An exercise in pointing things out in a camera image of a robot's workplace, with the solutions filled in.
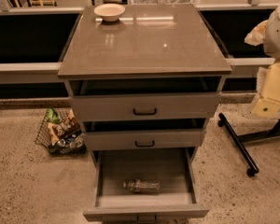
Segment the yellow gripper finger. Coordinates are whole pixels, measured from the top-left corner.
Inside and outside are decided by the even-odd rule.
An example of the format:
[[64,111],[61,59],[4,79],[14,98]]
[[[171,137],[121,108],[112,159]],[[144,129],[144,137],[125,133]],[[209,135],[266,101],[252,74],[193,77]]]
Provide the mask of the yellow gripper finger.
[[268,21],[262,21],[255,26],[245,37],[245,42],[251,46],[258,46],[263,43]]

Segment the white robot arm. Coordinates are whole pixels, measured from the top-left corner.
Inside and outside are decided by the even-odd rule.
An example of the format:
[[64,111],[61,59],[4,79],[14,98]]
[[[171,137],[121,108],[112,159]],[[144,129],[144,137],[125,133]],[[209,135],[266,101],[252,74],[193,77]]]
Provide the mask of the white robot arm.
[[268,68],[260,68],[257,77],[257,96],[253,100],[251,113],[271,118],[280,111],[280,4],[270,15],[245,37],[248,45],[263,45],[266,55],[274,58]]

